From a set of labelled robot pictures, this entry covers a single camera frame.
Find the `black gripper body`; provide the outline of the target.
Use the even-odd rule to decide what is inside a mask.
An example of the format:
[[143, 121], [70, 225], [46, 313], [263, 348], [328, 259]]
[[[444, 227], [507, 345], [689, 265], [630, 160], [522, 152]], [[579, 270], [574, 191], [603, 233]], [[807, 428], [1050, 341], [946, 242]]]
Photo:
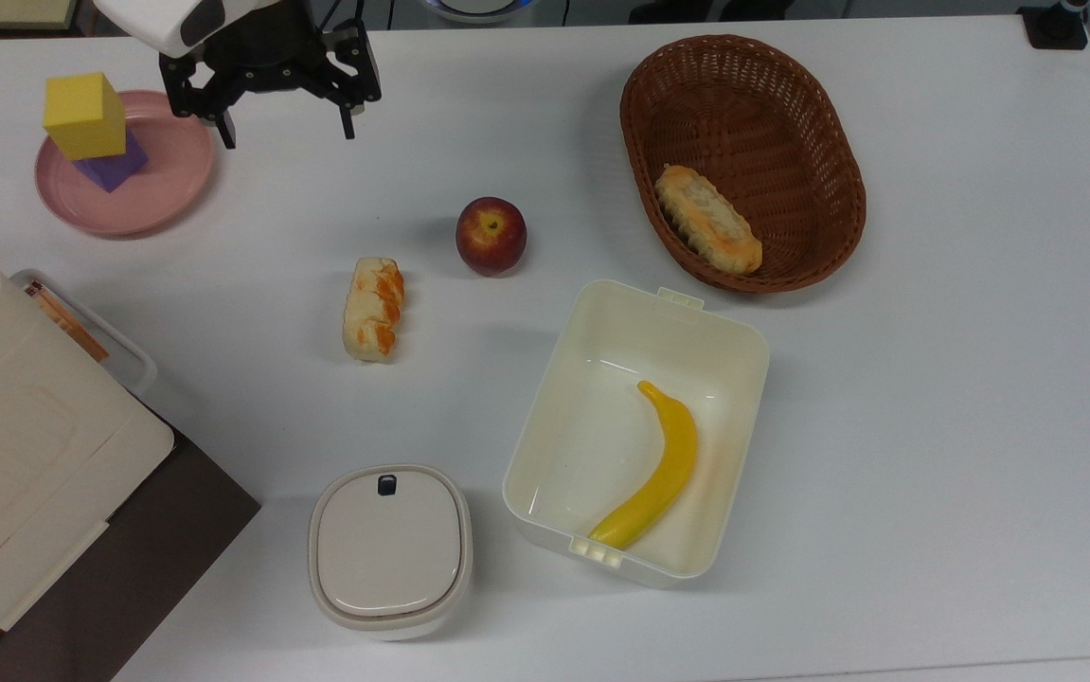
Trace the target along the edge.
[[350, 17], [336, 9], [316, 22], [306, 1], [272, 1], [241, 12], [237, 1], [195, 1], [175, 38], [184, 53], [160, 51], [165, 94], [175, 117], [214, 114], [247, 92], [303, 90], [335, 103], [382, 99], [363, 1]]

